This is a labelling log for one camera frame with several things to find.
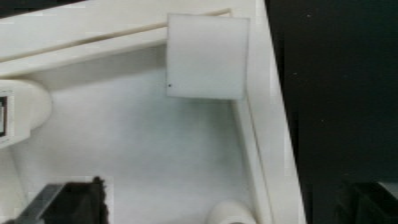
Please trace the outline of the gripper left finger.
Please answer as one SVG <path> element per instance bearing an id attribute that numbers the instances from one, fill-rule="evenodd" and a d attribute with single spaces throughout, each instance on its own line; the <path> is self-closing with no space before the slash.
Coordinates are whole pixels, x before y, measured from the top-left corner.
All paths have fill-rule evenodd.
<path id="1" fill-rule="evenodd" d="M 13 224 L 111 224 L 106 180 L 49 184 Z"/>

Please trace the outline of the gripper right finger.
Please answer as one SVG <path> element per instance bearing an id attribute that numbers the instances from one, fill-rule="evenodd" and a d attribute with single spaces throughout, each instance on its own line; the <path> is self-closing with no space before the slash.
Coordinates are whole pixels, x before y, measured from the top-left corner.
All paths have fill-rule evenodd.
<path id="1" fill-rule="evenodd" d="M 338 190 L 337 224 L 398 224 L 398 197 L 378 182 L 346 182 Z"/>

